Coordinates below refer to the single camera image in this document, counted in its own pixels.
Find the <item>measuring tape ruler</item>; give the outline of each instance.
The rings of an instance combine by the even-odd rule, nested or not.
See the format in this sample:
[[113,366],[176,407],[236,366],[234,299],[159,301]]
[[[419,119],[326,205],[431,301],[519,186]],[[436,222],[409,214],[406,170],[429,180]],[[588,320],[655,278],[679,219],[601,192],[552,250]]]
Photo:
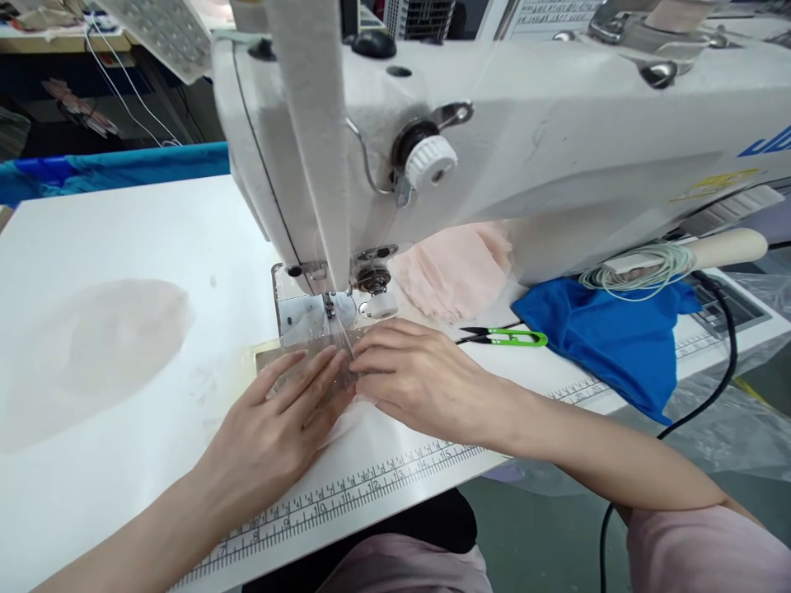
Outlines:
[[[676,360],[681,360],[718,342],[719,340],[708,332],[680,340],[676,342]],[[576,381],[546,395],[552,399],[564,401],[567,404],[587,408],[611,393],[615,392],[607,383],[598,380],[596,377],[588,376],[582,381]]]
[[[681,360],[717,342],[718,339],[708,332],[676,342],[676,359]],[[608,385],[588,377],[547,395],[585,408],[610,392],[612,389]],[[370,502],[485,452],[488,451],[478,446],[457,445],[437,439],[310,493],[280,502],[226,536],[197,567],[182,577],[174,589],[328,521],[338,520]]]

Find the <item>white sewing machine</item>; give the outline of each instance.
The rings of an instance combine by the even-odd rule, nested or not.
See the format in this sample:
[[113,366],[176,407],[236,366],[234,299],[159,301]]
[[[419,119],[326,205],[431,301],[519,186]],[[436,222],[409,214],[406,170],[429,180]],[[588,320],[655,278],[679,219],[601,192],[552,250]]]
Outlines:
[[341,44],[337,2],[268,0],[271,42],[213,41],[234,179],[315,295],[374,303],[388,257],[494,219],[522,284],[590,268],[791,175],[791,54],[707,26],[712,7],[606,2],[554,42],[399,41],[379,59]]

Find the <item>scissors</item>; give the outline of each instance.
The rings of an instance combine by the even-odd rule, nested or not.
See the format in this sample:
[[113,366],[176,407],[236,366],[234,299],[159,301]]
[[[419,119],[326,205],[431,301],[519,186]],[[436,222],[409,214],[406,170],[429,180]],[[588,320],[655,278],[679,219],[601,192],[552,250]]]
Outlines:
[[[461,331],[470,332],[474,336],[462,338],[458,343],[476,342],[487,343],[493,346],[528,346],[530,348],[540,348],[549,343],[549,339],[541,332],[519,331],[518,329],[503,328],[460,328]],[[502,335],[508,339],[490,338],[490,335]],[[530,341],[520,340],[518,336],[530,336]]]

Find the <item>floor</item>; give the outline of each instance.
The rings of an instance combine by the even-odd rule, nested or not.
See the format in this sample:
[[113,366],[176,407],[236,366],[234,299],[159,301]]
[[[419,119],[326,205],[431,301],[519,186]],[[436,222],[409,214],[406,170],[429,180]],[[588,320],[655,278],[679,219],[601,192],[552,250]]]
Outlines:
[[[791,345],[743,379],[791,415]],[[791,483],[735,472],[713,474],[778,538],[791,547]],[[592,493],[546,497],[477,478],[460,490],[475,509],[478,542],[497,593],[599,591],[598,537],[605,502]],[[631,591],[625,526],[613,517],[607,540],[610,593]]]

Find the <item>woman's left hand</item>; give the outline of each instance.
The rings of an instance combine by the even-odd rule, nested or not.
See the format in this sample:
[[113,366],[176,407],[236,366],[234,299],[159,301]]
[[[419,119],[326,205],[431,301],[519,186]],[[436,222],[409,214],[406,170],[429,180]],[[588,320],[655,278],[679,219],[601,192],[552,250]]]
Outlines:
[[305,474],[352,399],[351,393],[338,393],[327,407],[316,407],[344,364],[344,352],[333,346],[266,399],[277,379],[306,354],[285,354],[261,371],[188,474],[223,535],[271,507]]

